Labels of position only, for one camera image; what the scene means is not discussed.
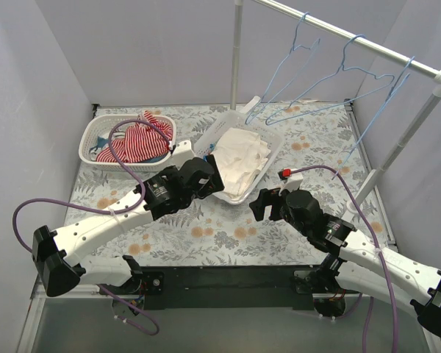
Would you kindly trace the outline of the red white striped tank top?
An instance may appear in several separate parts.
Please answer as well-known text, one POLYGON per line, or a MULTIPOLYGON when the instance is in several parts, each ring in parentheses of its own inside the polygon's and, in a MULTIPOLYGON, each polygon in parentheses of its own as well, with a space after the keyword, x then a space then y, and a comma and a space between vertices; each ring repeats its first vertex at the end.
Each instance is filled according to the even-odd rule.
POLYGON ((159 134, 154 128, 145 124, 129 124, 126 128, 117 128, 112 134, 113 149, 115 147, 116 138, 123 138, 124 152, 129 163, 137 163, 137 161, 151 159, 163 154, 166 155, 169 152, 168 142, 173 140, 172 125, 156 118, 147 110, 144 113, 139 114, 137 118, 155 126, 161 131, 163 136, 161 136, 161 134, 159 134))

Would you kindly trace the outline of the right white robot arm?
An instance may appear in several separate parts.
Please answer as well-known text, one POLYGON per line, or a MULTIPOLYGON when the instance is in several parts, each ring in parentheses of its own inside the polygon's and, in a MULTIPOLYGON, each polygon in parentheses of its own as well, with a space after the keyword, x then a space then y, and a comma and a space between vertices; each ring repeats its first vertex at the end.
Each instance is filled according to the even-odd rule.
POLYGON ((305 190, 262 189, 251 208, 257 221, 271 207, 269 219, 284 220, 322 252, 390 278, 385 284, 397 285, 410 296, 418 322, 441 338, 441 270, 422 265, 388 248, 373 245, 352 224, 324 213, 318 201, 305 190))

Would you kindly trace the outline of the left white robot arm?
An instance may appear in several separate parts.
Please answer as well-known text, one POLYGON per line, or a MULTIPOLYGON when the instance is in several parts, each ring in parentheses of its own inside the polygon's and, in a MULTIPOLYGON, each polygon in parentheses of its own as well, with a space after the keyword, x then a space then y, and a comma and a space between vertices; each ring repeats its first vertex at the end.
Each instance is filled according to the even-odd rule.
POLYGON ((140 183, 115 203, 114 210, 55 230, 47 226, 37 229, 32 259, 47 296, 61 296, 79 284, 136 293, 143 271, 133 257, 97 257, 93 251, 126 231, 184 210, 194 199, 223 189, 214 156, 194 157, 181 168, 167 167, 140 183))

